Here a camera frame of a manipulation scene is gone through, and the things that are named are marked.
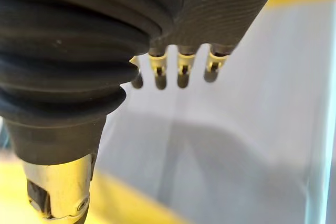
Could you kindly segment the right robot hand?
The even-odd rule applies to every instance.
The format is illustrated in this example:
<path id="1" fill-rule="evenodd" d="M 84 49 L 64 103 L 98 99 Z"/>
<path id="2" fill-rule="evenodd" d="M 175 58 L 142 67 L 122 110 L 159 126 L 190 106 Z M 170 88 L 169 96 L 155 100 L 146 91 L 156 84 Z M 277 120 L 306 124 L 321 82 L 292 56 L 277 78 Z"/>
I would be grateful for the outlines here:
<path id="1" fill-rule="evenodd" d="M 1 117 L 44 223 L 84 223 L 107 115 L 168 45 L 229 55 L 268 0 L 1 0 Z"/>

